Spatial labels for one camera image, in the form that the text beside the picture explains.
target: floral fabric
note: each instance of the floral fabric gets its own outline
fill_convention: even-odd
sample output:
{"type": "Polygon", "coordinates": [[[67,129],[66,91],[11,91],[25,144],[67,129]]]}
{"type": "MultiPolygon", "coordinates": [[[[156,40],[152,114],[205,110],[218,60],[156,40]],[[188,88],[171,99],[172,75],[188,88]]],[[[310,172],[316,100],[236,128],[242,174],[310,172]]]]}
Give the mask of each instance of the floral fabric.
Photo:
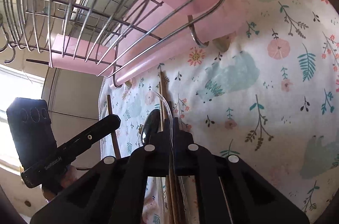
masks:
{"type": "MultiPolygon", "coordinates": [[[[212,42],[192,47],[106,95],[121,118],[122,156],[141,146],[140,125],[159,107],[164,71],[174,116],[213,154],[237,154],[313,223],[339,187],[339,16],[328,0],[242,0],[246,23],[227,52],[212,42]]],[[[110,136],[102,157],[113,155],[110,136]]],[[[192,223],[198,222],[194,177],[185,179],[192,223]]],[[[144,223],[165,223],[165,186],[149,178],[144,223]]]]}

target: wooden stick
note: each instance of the wooden stick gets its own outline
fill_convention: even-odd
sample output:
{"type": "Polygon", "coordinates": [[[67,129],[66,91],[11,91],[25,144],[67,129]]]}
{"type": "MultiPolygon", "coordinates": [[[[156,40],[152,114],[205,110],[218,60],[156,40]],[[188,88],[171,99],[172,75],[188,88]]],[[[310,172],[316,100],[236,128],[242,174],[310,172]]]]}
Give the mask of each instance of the wooden stick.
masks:
{"type": "MultiPolygon", "coordinates": [[[[160,76],[160,82],[159,82],[159,93],[161,95],[165,94],[164,89],[161,87],[161,76],[160,76]]],[[[160,101],[160,126],[161,126],[161,131],[164,131],[164,108],[163,108],[163,103],[160,101]]],[[[166,176],[165,178],[165,185],[166,185],[166,196],[167,196],[167,207],[168,207],[168,220],[169,224],[175,224],[174,222],[174,216],[173,216],[173,206],[172,206],[172,194],[171,194],[171,183],[170,183],[170,177],[169,175],[166,176]]]]}
{"type": "MultiPolygon", "coordinates": [[[[108,114],[113,114],[112,111],[112,102],[111,102],[111,96],[107,95],[107,107],[108,107],[108,114]]],[[[118,139],[115,131],[111,133],[112,137],[112,143],[113,143],[113,149],[114,149],[114,154],[116,159],[121,159],[121,154],[120,154],[120,149],[119,149],[119,144],[118,144],[118,139]]]]}
{"type": "MultiPolygon", "coordinates": [[[[165,88],[165,76],[162,71],[160,71],[160,91],[162,96],[168,101],[168,96],[165,88]]],[[[165,105],[162,103],[162,114],[164,119],[168,119],[168,114],[165,105]]],[[[167,191],[167,201],[170,199],[172,201],[172,212],[173,212],[173,222],[174,224],[185,224],[185,211],[183,198],[181,193],[181,188],[179,185],[178,177],[174,174],[173,169],[173,157],[170,154],[169,157],[169,174],[166,177],[166,185],[169,185],[170,191],[167,191]]]]}
{"type": "MultiPolygon", "coordinates": [[[[168,101],[167,92],[166,92],[166,89],[165,89],[164,73],[162,71],[160,71],[160,90],[161,90],[162,97],[164,97],[165,100],[168,101]]],[[[161,103],[161,104],[162,104],[163,117],[164,117],[164,119],[168,119],[166,107],[163,103],[161,103]]]]}

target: leaf print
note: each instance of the leaf print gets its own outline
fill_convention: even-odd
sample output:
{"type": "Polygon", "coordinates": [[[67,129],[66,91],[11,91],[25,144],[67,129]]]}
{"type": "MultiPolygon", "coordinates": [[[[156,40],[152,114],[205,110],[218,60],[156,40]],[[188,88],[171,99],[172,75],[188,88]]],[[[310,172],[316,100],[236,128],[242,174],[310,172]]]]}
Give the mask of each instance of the leaf print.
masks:
{"type": "Polygon", "coordinates": [[[301,21],[296,22],[295,20],[293,20],[293,19],[287,14],[287,12],[286,12],[286,10],[285,10],[286,8],[289,8],[289,6],[288,6],[288,5],[282,5],[282,4],[280,3],[280,1],[278,1],[278,2],[279,2],[279,4],[280,4],[280,13],[282,13],[282,12],[285,13],[284,21],[290,24],[290,28],[289,28],[289,36],[292,36],[292,37],[293,37],[293,33],[292,33],[292,26],[293,26],[294,29],[296,30],[296,33],[297,33],[300,37],[302,37],[303,39],[305,39],[306,37],[301,33],[300,29],[297,28],[296,26],[298,26],[298,27],[300,27],[301,29],[304,29],[304,30],[305,30],[306,28],[308,28],[308,26],[307,26],[305,23],[301,22],[301,21]]]}
{"type": "Polygon", "coordinates": [[[180,74],[180,72],[178,71],[178,75],[177,75],[177,77],[175,77],[175,81],[176,80],[179,80],[179,81],[181,81],[181,77],[182,77],[182,75],[180,74]]]}
{"type": "Polygon", "coordinates": [[[334,162],[332,163],[332,168],[336,168],[337,166],[339,166],[339,154],[337,154],[337,157],[334,158],[334,162]]]}
{"type": "Polygon", "coordinates": [[[221,157],[227,157],[227,156],[229,156],[229,155],[231,155],[231,154],[236,154],[236,155],[239,155],[239,154],[240,154],[240,153],[237,152],[237,151],[232,151],[232,150],[231,150],[231,144],[232,144],[232,142],[233,142],[233,139],[231,140],[231,143],[229,143],[228,150],[226,150],[226,151],[221,151],[221,152],[220,152],[220,156],[221,156],[221,157]]]}
{"type": "Polygon", "coordinates": [[[142,77],[141,79],[140,79],[140,82],[139,82],[139,88],[140,87],[144,87],[144,78],[142,77]]]}
{"type": "Polygon", "coordinates": [[[303,111],[304,108],[306,109],[306,112],[308,112],[307,106],[310,106],[310,103],[306,101],[306,97],[304,96],[304,105],[300,108],[300,111],[303,111]]]}
{"type": "Polygon", "coordinates": [[[254,27],[256,27],[256,24],[254,22],[251,22],[251,23],[248,23],[247,22],[247,25],[249,26],[249,29],[246,31],[246,34],[247,34],[247,37],[250,38],[250,36],[252,35],[251,34],[251,30],[256,34],[256,35],[259,35],[259,32],[258,30],[255,30],[254,27]]]}
{"type": "Polygon", "coordinates": [[[263,105],[259,104],[259,101],[258,101],[258,96],[255,95],[256,97],[256,100],[257,102],[254,103],[251,107],[250,107],[250,111],[252,109],[254,109],[256,106],[257,106],[257,109],[258,109],[258,114],[259,114],[259,117],[258,117],[258,123],[257,123],[257,126],[255,128],[255,130],[251,130],[247,136],[246,136],[246,140],[245,142],[248,142],[250,141],[252,143],[252,141],[255,139],[255,137],[257,136],[257,129],[260,125],[260,137],[258,137],[258,143],[257,143],[257,146],[255,148],[255,151],[257,151],[258,149],[260,149],[260,147],[262,146],[262,142],[264,141],[264,138],[262,137],[262,132],[265,132],[267,135],[268,135],[268,140],[271,141],[273,139],[273,136],[270,135],[266,130],[265,128],[263,127],[264,125],[266,125],[266,122],[268,121],[268,119],[266,118],[266,116],[263,116],[260,112],[260,109],[263,110],[264,107],[263,105]]]}
{"type": "Polygon", "coordinates": [[[317,181],[314,183],[314,186],[313,186],[313,188],[311,188],[309,191],[308,191],[308,197],[306,197],[306,199],[304,200],[304,207],[301,209],[304,213],[306,213],[306,211],[307,211],[307,207],[308,207],[308,205],[310,205],[309,206],[309,210],[310,211],[312,211],[312,210],[314,210],[314,209],[316,209],[317,208],[317,204],[316,203],[312,203],[312,195],[313,195],[313,192],[314,192],[314,190],[318,190],[318,189],[320,189],[320,187],[318,187],[318,186],[316,186],[316,184],[317,184],[317,181]]]}
{"type": "Polygon", "coordinates": [[[131,155],[132,154],[132,144],[130,142],[127,143],[127,150],[128,150],[128,153],[131,155]]]}
{"type": "Polygon", "coordinates": [[[251,111],[253,108],[255,108],[256,106],[257,106],[257,103],[252,104],[252,106],[250,107],[250,111],[251,111]]]}
{"type": "Polygon", "coordinates": [[[316,15],[316,14],[314,14],[314,12],[312,12],[313,13],[313,15],[314,15],[314,19],[313,19],[313,21],[314,22],[316,22],[316,20],[318,21],[318,22],[320,22],[320,20],[319,20],[319,16],[318,15],[316,15]]]}
{"type": "Polygon", "coordinates": [[[222,55],[219,52],[219,55],[217,57],[214,58],[214,60],[216,61],[217,59],[219,59],[221,61],[222,55]]]}
{"type": "Polygon", "coordinates": [[[158,65],[158,68],[157,69],[160,69],[160,71],[161,71],[161,67],[162,66],[164,66],[165,64],[164,63],[159,63],[159,65],[158,65]]]}
{"type": "Polygon", "coordinates": [[[283,74],[282,74],[282,76],[284,77],[284,79],[287,79],[287,73],[285,72],[286,70],[288,70],[287,68],[285,68],[285,67],[282,67],[282,72],[284,72],[283,74]]]}
{"type": "Polygon", "coordinates": [[[315,57],[316,55],[308,53],[307,48],[302,44],[306,50],[306,54],[302,54],[298,57],[300,69],[302,70],[302,81],[306,79],[310,80],[313,78],[314,72],[316,71],[315,57]]]}
{"type": "Polygon", "coordinates": [[[231,111],[233,111],[233,109],[231,109],[231,108],[228,108],[228,110],[226,110],[226,112],[228,112],[228,114],[227,114],[228,120],[225,122],[225,129],[233,129],[238,125],[235,122],[235,120],[232,119],[233,115],[232,115],[231,111]]]}
{"type": "Polygon", "coordinates": [[[211,121],[209,116],[207,115],[207,120],[205,121],[205,124],[207,124],[207,127],[210,127],[210,125],[214,125],[215,124],[215,121],[211,121]]]}
{"type": "Polygon", "coordinates": [[[201,64],[201,60],[205,58],[205,52],[203,52],[202,49],[200,49],[199,51],[194,47],[194,52],[191,52],[189,54],[189,60],[187,62],[189,62],[189,66],[194,65],[196,66],[197,63],[201,64]]]}
{"type": "Polygon", "coordinates": [[[321,105],[321,111],[322,111],[322,115],[325,114],[326,112],[326,104],[328,104],[329,106],[329,111],[332,113],[334,111],[334,106],[331,106],[331,104],[329,103],[329,101],[331,101],[333,99],[333,94],[332,92],[328,92],[326,93],[326,90],[324,89],[325,92],[325,102],[321,105]]]}

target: screw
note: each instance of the screw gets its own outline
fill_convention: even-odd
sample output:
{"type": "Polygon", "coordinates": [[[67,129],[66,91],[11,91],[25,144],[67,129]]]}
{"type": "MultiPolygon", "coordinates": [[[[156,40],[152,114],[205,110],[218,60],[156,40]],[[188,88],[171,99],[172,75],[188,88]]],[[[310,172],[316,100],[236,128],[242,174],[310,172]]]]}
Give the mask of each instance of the screw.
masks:
{"type": "Polygon", "coordinates": [[[232,154],[232,155],[230,155],[230,156],[228,157],[228,160],[229,160],[231,163],[237,163],[237,162],[239,161],[239,157],[232,154]]]}
{"type": "Polygon", "coordinates": [[[104,163],[106,165],[110,165],[110,164],[113,164],[115,161],[115,158],[113,156],[107,156],[104,158],[104,163]]]}
{"type": "Polygon", "coordinates": [[[199,149],[199,146],[196,144],[190,144],[188,148],[190,151],[197,151],[199,149]]]}
{"type": "Polygon", "coordinates": [[[144,147],[144,149],[145,149],[145,151],[153,151],[153,150],[155,150],[155,146],[153,146],[153,145],[146,145],[144,147]]]}

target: metal wire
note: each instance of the metal wire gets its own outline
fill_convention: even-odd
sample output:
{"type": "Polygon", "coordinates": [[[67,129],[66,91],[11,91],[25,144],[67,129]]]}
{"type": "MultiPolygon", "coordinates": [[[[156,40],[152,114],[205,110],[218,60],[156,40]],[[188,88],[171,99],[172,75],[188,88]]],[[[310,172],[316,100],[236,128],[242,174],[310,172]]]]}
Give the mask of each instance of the metal wire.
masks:
{"type": "Polygon", "coordinates": [[[118,71],[187,27],[190,28],[194,41],[200,47],[206,47],[208,43],[200,42],[194,29],[194,23],[213,13],[224,0],[220,0],[214,7],[195,19],[189,16],[188,23],[171,32],[166,37],[159,37],[153,31],[193,0],[189,0],[175,9],[148,31],[139,27],[140,23],[158,7],[161,7],[163,2],[143,0],[137,7],[134,7],[133,11],[129,11],[137,1],[139,0],[2,0],[4,18],[0,20],[0,28],[6,43],[3,46],[0,45],[0,53],[6,49],[13,50],[13,57],[6,60],[5,63],[10,63],[15,59],[15,50],[17,48],[19,50],[26,48],[30,52],[33,50],[37,50],[38,53],[47,52],[49,54],[50,67],[53,67],[52,53],[60,54],[62,57],[82,59],[85,62],[95,62],[97,65],[104,64],[106,67],[103,67],[103,71],[97,74],[97,76],[102,75],[112,67],[113,70],[108,77],[113,76],[114,85],[120,87],[115,82],[115,75],[118,71]],[[155,6],[148,12],[145,12],[150,2],[154,3],[155,6]],[[120,42],[124,41],[133,30],[141,32],[142,36],[135,40],[126,50],[119,50],[120,42]],[[52,49],[52,35],[56,34],[63,36],[62,49],[60,51],[52,49]],[[133,59],[117,64],[117,61],[126,52],[134,45],[143,41],[146,36],[155,39],[155,44],[141,51],[133,59]],[[69,52],[67,49],[71,37],[76,38],[77,42],[74,51],[69,52]],[[84,41],[87,41],[85,55],[78,52],[79,46],[84,41]],[[99,56],[99,47],[101,45],[107,46],[107,50],[103,55],[99,56]],[[114,60],[105,61],[105,57],[107,57],[107,54],[112,49],[115,49],[114,60]]]}

